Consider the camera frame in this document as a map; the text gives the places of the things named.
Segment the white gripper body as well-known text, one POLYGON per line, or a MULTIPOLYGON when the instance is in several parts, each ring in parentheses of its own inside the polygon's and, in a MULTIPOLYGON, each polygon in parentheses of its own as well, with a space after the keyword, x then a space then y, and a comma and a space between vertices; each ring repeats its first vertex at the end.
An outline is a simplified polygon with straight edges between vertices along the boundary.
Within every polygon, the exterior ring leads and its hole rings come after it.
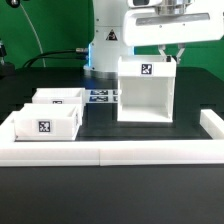
POLYGON ((220 40, 224 36, 224 0, 193 0, 184 12, 163 14, 159 5, 130 8, 123 22, 128 46, 152 46, 220 40))

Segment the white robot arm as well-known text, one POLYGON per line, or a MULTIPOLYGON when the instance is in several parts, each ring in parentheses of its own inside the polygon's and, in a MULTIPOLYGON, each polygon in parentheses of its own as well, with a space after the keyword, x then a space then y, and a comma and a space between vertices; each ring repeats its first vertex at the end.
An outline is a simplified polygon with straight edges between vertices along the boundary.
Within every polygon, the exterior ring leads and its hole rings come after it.
POLYGON ((187 43, 224 37, 224 0, 92 0, 94 37, 88 46, 88 76, 115 78, 121 55, 137 46, 187 43))

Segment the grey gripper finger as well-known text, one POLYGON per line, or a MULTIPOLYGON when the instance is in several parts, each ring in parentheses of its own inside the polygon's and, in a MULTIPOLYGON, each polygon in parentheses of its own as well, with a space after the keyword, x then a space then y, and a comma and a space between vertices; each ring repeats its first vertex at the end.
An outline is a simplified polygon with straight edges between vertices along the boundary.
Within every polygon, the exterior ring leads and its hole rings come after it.
POLYGON ((158 46, 158 51, 160 53, 160 55, 164 58, 164 59, 167 59, 167 55, 165 53, 165 50, 166 50, 166 46, 165 45, 159 45, 158 46))
POLYGON ((185 47, 186 47, 185 43, 178 44, 178 52, 176 54, 177 64, 180 64, 180 62, 181 62, 181 56, 185 51, 185 47))

